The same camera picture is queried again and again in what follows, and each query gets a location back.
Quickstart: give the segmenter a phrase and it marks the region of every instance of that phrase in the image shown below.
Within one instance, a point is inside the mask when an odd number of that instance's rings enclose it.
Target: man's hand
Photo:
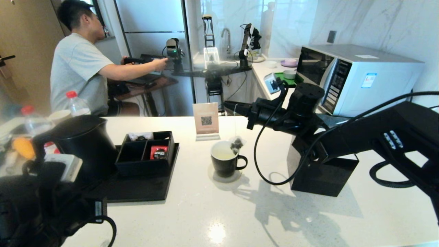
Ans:
[[[166,68],[166,62],[168,58],[156,59],[151,63],[154,63],[155,71],[162,71]]]

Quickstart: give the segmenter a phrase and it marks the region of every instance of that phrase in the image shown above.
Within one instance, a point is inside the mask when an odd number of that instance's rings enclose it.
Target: electric kettle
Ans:
[[[118,153],[106,132],[106,123],[106,119],[94,115],[77,116],[35,136],[32,144],[36,161],[43,162],[44,144],[53,142],[60,153],[73,154],[83,160],[75,183],[89,184],[107,178],[117,170]]]

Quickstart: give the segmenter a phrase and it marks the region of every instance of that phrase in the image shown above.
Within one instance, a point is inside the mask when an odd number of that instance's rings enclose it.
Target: wall socket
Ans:
[[[329,31],[327,42],[333,44],[334,40],[335,40],[335,35],[336,34],[337,34],[337,31],[334,31],[334,30]]]

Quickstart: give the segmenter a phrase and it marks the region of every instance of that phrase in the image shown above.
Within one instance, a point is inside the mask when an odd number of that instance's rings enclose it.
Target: short black hair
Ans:
[[[93,5],[84,1],[65,0],[58,8],[58,18],[71,31],[73,28],[79,27],[81,24],[80,18],[83,14],[93,16],[93,12],[90,10],[91,7]]]

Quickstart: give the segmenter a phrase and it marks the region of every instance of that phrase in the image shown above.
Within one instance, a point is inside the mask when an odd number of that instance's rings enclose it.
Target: qr code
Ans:
[[[202,116],[201,117],[201,125],[212,125],[212,117],[211,116]]]

